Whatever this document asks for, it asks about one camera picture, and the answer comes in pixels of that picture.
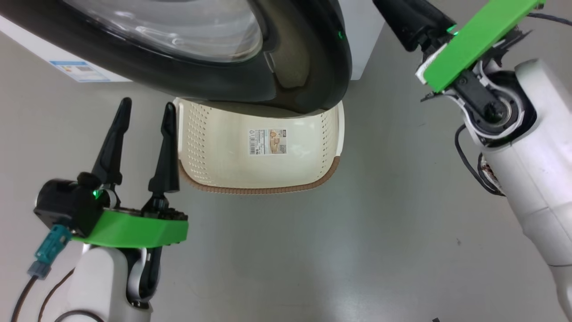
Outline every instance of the cable connector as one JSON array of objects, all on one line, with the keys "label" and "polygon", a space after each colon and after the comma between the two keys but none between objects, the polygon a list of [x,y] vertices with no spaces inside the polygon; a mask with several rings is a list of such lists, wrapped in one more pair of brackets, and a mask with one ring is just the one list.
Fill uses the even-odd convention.
[{"label": "cable connector", "polygon": [[28,269],[28,275],[37,276],[39,280],[44,280],[50,272],[55,258],[66,247],[71,238],[72,233],[65,226],[52,226],[50,233],[34,255],[36,261]]}]

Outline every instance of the laundry basket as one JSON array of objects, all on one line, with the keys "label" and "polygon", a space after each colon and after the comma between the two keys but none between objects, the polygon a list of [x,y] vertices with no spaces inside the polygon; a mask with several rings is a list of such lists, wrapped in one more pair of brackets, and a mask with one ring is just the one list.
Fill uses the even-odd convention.
[{"label": "laundry basket", "polygon": [[336,171],[344,141],[340,102],[290,119],[256,117],[175,99],[181,175],[216,193],[274,194],[315,188]]}]

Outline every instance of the product label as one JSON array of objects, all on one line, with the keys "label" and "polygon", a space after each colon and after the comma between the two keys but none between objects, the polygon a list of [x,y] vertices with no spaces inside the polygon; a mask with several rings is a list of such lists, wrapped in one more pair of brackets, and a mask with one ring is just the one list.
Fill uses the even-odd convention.
[{"label": "product label", "polygon": [[50,61],[50,63],[81,83],[110,81],[84,61]]},{"label": "product label", "polygon": [[286,154],[285,129],[252,129],[248,131],[248,155]]}]

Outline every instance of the gray floor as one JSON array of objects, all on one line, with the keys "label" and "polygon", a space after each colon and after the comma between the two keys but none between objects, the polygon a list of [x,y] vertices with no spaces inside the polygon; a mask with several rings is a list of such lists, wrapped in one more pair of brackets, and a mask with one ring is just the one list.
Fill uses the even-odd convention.
[{"label": "gray floor", "polygon": [[[483,3],[436,1],[460,22]],[[572,12],[565,0],[550,3],[549,13]],[[523,26],[536,32],[508,66],[543,56],[572,87],[572,30]],[[142,206],[171,98],[137,84],[77,84],[1,34],[0,57],[0,319],[7,320],[46,233],[31,212],[41,184],[90,170],[118,102],[130,96],[118,192],[124,205]],[[413,76],[418,61],[419,53],[404,53],[382,32],[344,99],[341,164],[320,188],[238,197],[183,184],[170,200],[190,215],[189,237],[164,250],[153,320],[564,321],[550,272],[507,203],[461,164],[452,143],[457,107],[419,103],[428,89]],[[462,144],[476,160],[468,138]],[[35,319],[79,250],[70,245],[36,284],[22,321]],[[45,321],[65,309],[65,289]]]}]

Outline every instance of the washing machine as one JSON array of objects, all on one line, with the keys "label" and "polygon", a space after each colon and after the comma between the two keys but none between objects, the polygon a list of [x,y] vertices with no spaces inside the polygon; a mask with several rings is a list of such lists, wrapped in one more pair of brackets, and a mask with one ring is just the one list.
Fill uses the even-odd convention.
[{"label": "washing machine", "polygon": [[250,115],[328,110],[352,72],[337,0],[0,0],[0,15],[126,79]]}]

